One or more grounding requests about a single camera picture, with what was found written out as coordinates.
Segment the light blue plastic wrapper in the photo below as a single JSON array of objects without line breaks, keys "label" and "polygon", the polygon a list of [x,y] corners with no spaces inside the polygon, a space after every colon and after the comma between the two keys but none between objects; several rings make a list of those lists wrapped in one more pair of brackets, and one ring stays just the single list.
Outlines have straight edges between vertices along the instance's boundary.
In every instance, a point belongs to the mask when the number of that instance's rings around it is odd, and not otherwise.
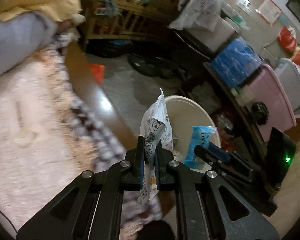
[{"label": "light blue plastic wrapper", "polygon": [[210,137],[212,134],[216,133],[217,128],[214,126],[193,126],[192,128],[193,132],[190,145],[183,163],[189,168],[201,170],[204,167],[204,163],[195,155],[194,149],[196,146],[203,146],[203,148],[207,149]]}]

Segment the white crumpled cloth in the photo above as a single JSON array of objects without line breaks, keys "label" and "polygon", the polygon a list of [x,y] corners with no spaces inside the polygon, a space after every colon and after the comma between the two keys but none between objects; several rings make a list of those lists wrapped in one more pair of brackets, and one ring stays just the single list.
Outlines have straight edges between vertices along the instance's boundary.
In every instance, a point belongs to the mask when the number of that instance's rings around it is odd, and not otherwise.
[{"label": "white crumpled cloth", "polygon": [[179,16],[170,29],[204,29],[213,32],[219,20],[222,0],[179,0]]}]

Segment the cream plastic trash bin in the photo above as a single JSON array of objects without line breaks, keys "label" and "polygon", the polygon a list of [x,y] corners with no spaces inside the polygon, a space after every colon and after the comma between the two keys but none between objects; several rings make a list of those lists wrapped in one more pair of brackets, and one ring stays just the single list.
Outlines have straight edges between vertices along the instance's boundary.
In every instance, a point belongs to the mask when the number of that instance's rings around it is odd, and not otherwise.
[{"label": "cream plastic trash bin", "polygon": [[196,102],[183,96],[167,96],[165,103],[172,127],[173,155],[183,161],[189,149],[193,126],[212,126],[215,123]]}]

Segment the pink storage box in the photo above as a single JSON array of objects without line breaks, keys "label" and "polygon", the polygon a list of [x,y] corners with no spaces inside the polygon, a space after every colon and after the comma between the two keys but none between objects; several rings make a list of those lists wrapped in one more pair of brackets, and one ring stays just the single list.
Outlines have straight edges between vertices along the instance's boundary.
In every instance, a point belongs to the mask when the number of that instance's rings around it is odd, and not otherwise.
[{"label": "pink storage box", "polygon": [[254,103],[265,104],[268,120],[264,125],[257,127],[263,140],[268,141],[273,127],[281,132],[294,127],[295,115],[281,82],[269,65],[261,65],[251,78],[252,80],[239,91],[236,101],[241,107],[247,107],[250,112]]}]

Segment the blue storage box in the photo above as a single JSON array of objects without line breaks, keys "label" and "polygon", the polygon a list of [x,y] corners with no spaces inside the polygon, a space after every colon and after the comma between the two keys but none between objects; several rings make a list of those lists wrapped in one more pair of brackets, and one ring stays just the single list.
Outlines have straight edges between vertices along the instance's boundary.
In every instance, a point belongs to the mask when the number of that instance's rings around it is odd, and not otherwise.
[{"label": "blue storage box", "polygon": [[259,55],[246,40],[238,37],[226,46],[210,63],[229,88],[242,84],[262,64]]}]

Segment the white green snack wrapper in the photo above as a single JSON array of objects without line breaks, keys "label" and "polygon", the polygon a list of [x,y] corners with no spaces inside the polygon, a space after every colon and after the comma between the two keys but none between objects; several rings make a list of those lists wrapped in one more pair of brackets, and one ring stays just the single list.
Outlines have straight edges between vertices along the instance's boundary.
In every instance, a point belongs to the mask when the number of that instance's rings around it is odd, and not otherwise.
[{"label": "white green snack wrapper", "polygon": [[139,135],[143,137],[143,178],[139,204],[152,201],[166,177],[165,152],[172,155],[172,127],[169,121],[164,91],[144,113]]}]

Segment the red plastic bag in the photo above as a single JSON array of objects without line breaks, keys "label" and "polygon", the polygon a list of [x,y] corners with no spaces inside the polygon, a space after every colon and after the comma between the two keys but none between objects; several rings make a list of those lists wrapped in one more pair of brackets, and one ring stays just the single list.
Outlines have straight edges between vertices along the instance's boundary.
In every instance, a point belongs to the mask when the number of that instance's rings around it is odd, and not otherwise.
[{"label": "red plastic bag", "polygon": [[281,44],[282,48],[286,52],[292,53],[298,45],[295,29],[291,26],[289,26],[288,28],[286,26],[283,26],[277,36],[277,41],[279,42],[279,44]]}]

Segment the wooden baby crib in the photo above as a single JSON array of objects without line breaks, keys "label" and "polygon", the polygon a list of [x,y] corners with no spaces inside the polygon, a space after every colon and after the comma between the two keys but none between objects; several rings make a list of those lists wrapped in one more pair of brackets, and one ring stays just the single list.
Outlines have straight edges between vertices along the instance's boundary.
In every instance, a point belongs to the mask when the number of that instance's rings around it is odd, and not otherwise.
[{"label": "wooden baby crib", "polygon": [[81,0],[84,44],[92,40],[141,40],[156,35],[178,15],[178,0]]}]

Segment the lavender grey blanket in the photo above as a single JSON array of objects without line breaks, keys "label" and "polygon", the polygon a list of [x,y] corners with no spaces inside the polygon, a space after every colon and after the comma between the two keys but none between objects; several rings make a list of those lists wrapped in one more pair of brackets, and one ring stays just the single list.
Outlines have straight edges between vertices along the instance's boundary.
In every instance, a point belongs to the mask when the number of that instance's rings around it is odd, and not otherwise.
[{"label": "lavender grey blanket", "polygon": [[38,11],[0,23],[0,76],[48,45],[56,32],[57,23]]}]

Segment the brown white striped blanket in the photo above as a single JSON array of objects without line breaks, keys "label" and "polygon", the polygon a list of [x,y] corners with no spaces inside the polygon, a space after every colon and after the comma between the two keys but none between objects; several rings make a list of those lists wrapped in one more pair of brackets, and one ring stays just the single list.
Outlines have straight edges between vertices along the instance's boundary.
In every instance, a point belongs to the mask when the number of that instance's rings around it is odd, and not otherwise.
[{"label": "brown white striped blanket", "polygon": [[[49,45],[47,74],[49,86],[56,106],[58,122],[71,152],[81,165],[95,172],[107,170],[112,164],[124,159],[126,150],[101,121],[98,115],[74,92],[62,55],[72,41],[71,34],[56,34]],[[162,219],[162,208],[158,197],[140,203],[139,192],[123,194],[121,226],[137,229],[154,220]]]}]

